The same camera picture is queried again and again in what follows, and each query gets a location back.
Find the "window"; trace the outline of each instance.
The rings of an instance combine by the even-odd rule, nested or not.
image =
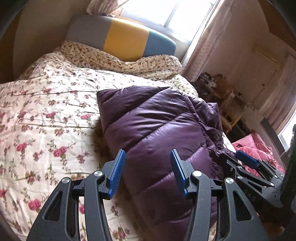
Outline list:
[[[291,119],[284,127],[284,129],[278,135],[281,143],[283,144],[285,150],[288,150],[291,145],[291,139],[293,134],[293,126],[296,124],[296,111],[293,113]]]
[[[129,0],[121,16],[190,43],[216,0]]]

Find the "curtain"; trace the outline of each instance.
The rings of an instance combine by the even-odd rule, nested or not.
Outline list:
[[[88,14],[114,17],[129,0],[91,0],[86,11]]]
[[[296,59],[287,56],[279,81],[260,112],[268,119],[277,134],[288,123],[296,109]]]
[[[220,0],[208,24],[197,33],[182,60],[182,75],[195,82],[215,51],[231,19],[233,0]]]

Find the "floral blanket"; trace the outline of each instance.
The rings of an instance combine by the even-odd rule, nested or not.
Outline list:
[[[173,86],[197,96],[173,56],[121,62],[84,44],[65,41],[15,82],[0,85],[0,210],[25,240],[46,199],[63,177],[87,177],[110,161],[96,93],[132,85]],[[113,240],[148,240],[123,181],[104,200]],[[83,198],[81,240],[86,240]]]

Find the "pink blanket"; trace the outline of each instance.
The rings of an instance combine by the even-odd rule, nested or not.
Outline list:
[[[235,150],[241,150],[248,154],[253,158],[257,158],[259,160],[266,160],[276,169],[285,173],[284,168],[274,159],[272,154],[272,148],[267,146],[264,141],[261,139],[261,136],[255,131],[251,131],[251,134],[248,136],[238,140],[237,142],[232,143]],[[254,169],[249,168],[244,165],[248,172],[255,174],[256,176],[260,176]]]

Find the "blue gripper pad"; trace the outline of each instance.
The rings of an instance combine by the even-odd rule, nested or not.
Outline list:
[[[184,196],[188,196],[189,175],[182,163],[177,151],[174,149],[170,153],[170,164],[172,166],[177,186]]]
[[[249,168],[257,170],[257,168],[259,167],[258,161],[256,159],[252,158],[251,156],[240,150],[235,153],[235,157],[239,159],[243,164],[247,165]]]
[[[109,187],[108,196],[111,199],[117,192],[121,174],[126,162],[126,153],[123,150],[119,150],[112,167],[107,175],[107,186]]]

